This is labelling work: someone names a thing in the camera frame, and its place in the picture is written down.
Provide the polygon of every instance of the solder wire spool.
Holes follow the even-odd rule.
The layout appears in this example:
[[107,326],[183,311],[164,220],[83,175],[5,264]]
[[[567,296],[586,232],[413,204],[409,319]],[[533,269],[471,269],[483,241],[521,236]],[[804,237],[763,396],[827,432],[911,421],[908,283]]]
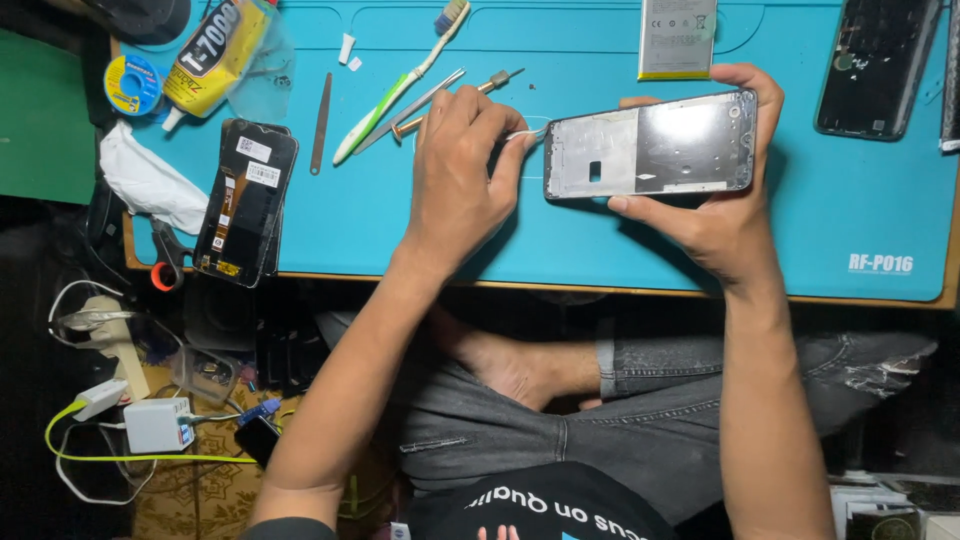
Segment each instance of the solder wire spool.
[[104,73],[104,92],[113,107],[127,116],[156,113],[154,121],[166,116],[163,104],[163,77],[142,57],[124,55],[113,59]]

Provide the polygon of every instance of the fingernail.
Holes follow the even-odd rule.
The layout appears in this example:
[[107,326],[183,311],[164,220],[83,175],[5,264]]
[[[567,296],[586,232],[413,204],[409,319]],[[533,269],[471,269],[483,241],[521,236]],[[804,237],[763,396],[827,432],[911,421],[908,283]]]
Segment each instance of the fingernail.
[[627,200],[623,197],[611,197],[610,200],[607,201],[607,208],[618,213],[623,213],[627,210]]

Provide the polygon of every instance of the screwdriver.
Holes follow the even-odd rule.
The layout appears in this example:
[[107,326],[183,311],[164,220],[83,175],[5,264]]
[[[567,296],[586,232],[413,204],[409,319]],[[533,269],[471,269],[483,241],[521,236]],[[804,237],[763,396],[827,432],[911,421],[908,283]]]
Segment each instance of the screwdriver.
[[[520,69],[518,69],[513,73],[507,73],[506,69],[497,71],[490,77],[489,81],[486,81],[482,85],[478,86],[477,89],[485,94],[489,94],[491,90],[494,90],[495,88],[500,88],[501,86],[503,86],[504,83],[506,83],[507,81],[510,81],[511,79],[513,79],[513,77],[522,73],[524,69],[526,69],[526,67],[521,67]],[[404,135],[407,135],[408,133],[418,128],[420,126],[420,122],[423,121],[424,116],[426,116],[426,114],[422,114],[414,118],[413,120],[407,122],[406,124],[403,124],[402,126],[398,126],[396,124],[393,126],[390,126],[390,131],[394,132],[394,138],[396,139],[396,142],[402,141]]]

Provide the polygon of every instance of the jeans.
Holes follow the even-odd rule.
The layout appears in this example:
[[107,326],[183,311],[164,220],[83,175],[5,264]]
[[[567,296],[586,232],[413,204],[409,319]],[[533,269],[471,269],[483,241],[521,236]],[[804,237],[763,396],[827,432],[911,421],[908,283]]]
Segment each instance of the jeans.
[[[351,313],[318,316],[331,348],[350,321]],[[611,401],[565,416],[500,395],[415,339],[378,437],[395,446],[418,496],[577,461],[617,479],[677,525],[723,498],[723,337],[617,337],[630,324],[605,320],[597,329],[601,397]],[[798,335],[796,342],[821,436],[905,388],[936,349],[934,340],[904,332]]]

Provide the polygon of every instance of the yellow glue bottle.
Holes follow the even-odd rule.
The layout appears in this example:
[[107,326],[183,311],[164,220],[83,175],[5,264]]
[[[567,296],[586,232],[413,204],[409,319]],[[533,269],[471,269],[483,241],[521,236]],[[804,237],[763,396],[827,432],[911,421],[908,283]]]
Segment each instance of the yellow glue bottle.
[[274,5],[263,0],[224,0],[177,54],[163,94],[173,102],[163,129],[188,112],[206,118],[242,77],[270,24]]

